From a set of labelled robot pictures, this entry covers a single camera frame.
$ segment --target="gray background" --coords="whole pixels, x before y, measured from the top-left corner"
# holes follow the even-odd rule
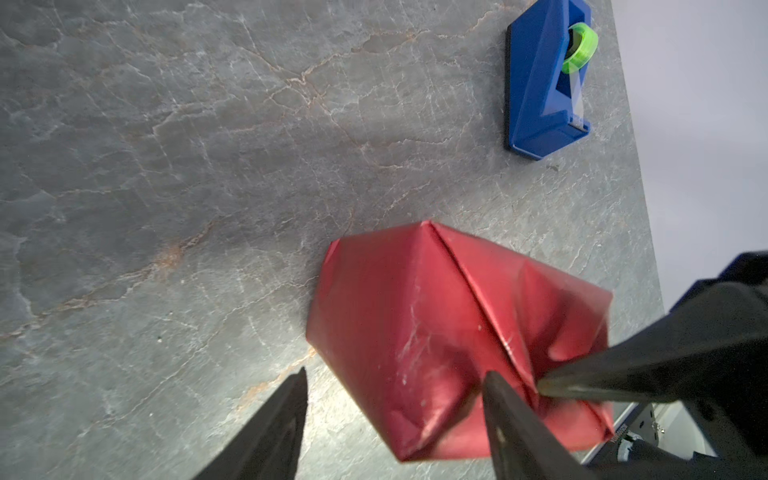
[[[534,163],[501,146],[527,2],[1,3],[2,476],[189,478],[306,365],[299,478],[491,478],[397,464],[306,311],[331,240],[433,217],[613,290],[613,342],[660,315],[592,5],[594,131]]]
[[[738,253],[768,249],[768,2],[613,6],[669,308]]]

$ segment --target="gray marble surface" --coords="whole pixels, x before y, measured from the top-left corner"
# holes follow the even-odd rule
[[[189,478],[289,372],[298,478],[399,465],[303,338],[339,236],[434,218],[661,301],[609,0],[586,139],[502,149],[506,26],[485,0],[0,2],[3,478]]]

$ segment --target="clear tape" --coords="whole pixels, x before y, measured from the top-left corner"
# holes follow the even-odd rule
[[[571,125],[584,130],[584,100],[581,98],[581,75],[579,70],[572,71],[571,77],[571,106],[573,107],[574,118]]]

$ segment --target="red wrapped package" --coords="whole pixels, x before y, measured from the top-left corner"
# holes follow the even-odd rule
[[[613,435],[609,405],[541,397],[536,379],[607,348],[612,295],[425,221],[331,243],[306,339],[401,461],[489,456],[495,370],[571,451]]]

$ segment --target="green tape roll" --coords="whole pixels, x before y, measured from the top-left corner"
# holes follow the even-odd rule
[[[584,22],[571,25],[568,29],[571,33],[571,43],[565,52],[563,73],[570,74],[584,67],[594,51],[598,49],[598,34]]]

